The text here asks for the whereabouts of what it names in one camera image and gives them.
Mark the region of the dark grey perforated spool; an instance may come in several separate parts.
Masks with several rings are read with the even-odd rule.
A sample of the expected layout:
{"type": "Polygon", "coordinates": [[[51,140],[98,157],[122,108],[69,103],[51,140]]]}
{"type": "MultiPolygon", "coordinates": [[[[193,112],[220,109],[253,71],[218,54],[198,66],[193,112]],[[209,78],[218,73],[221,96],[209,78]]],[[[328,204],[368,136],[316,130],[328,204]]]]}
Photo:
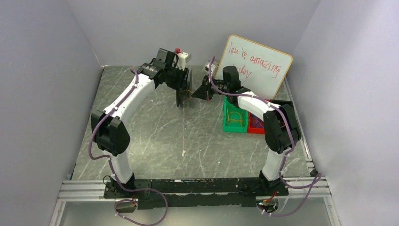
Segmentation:
{"type": "Polygon", "coordinates": [[[184,102],[188,101],[189,107],[191,107],[192,98],[192,70],[185,69],[185,74],[181,87],[176,91],[176,106],[184,107],[184,102]]]}

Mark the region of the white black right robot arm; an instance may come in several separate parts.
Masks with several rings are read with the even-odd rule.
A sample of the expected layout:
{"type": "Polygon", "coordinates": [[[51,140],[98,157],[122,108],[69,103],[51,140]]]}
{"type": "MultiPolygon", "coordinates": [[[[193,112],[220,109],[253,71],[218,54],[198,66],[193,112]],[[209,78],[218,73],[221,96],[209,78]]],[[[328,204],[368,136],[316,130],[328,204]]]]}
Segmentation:
{"type": "Polygon", "coordinates": [[[213,95],[225,95],[230,104],[262,120],[268,153],[259,174],[258,189],[266,193],[288,195],[287,186],[282,181],[282,169],[289,150],[302,137],[291,102],[262,100],[241,85],[235,66],[224,67],[221,80],[212,76],[210,65],[206,65],[204,70],[207,75],[192,97],[209,101],[213,95]]]}

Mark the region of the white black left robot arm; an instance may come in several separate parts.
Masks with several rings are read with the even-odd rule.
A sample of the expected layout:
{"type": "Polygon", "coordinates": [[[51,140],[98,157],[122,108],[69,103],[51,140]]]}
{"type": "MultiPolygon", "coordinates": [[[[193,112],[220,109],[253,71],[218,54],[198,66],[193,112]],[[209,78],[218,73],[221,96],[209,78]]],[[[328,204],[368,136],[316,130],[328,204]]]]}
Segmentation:
{"type": "Polygon", "coordinates": [[[116,100],[103,110],[95,109],[91,113],[88,155],[92,160],[107,159],[112,172],[109,188],[123,198],[133,197],[138,190],[128,163],[126,149],[130,135],[123,120],[162,84],[175,90],[176,106],[180,107],[191,89],[192,72],[187,67],[190,59],[191,55],[179,48],[174,51],[160,48],[151,62],[131,69],[133,80],[116,100]]]}

